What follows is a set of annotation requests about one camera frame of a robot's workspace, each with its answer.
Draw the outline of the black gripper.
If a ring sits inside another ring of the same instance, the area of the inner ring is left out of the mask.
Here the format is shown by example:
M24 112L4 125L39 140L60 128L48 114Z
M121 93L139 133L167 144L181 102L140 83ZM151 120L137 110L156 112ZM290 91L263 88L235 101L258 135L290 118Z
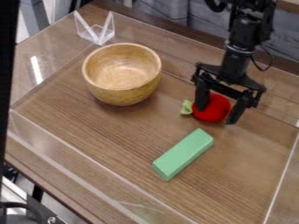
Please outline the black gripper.
M203 111L209 102L211 90L238 100L228 114L227 124L235 124L247 108L256 107L266 87L246 73L236 76L220 71L220 66L197 63L191 81L195 84L195 107Z

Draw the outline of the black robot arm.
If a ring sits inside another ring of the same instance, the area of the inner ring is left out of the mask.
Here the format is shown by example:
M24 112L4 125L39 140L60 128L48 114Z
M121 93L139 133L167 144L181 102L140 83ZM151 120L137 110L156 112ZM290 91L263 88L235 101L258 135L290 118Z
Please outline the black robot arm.
M219 66L197 63L191 81L195 84L195 108L203 111L211 102L211 90L236 100L228 112L225 124L239 121L246 109L256 107L263 93L264 85L248 76L248 64L254 63L256 69L264 72L255 62L256 47L271 38L274 31L274 15L276 0L204 0L209 9L220 13L228 5L228 39L225 52Z

